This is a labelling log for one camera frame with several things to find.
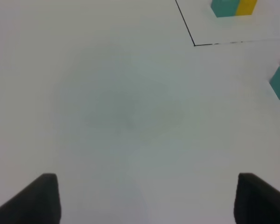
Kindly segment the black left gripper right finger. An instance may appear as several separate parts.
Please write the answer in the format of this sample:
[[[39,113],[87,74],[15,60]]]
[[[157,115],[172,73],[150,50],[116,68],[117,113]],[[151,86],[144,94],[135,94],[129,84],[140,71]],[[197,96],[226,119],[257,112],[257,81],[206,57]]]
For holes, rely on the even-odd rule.
[[[233,214],[237,224],[280,224],[280,191],[253,173],[240,173]]]

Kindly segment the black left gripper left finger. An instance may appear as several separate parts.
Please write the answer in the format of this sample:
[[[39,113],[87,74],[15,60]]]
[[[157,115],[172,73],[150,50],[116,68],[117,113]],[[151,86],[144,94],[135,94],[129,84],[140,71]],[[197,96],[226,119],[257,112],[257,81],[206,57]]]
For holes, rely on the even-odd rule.
[[[45,173],[0,206],[0,224],[59,224],[58,178]]]

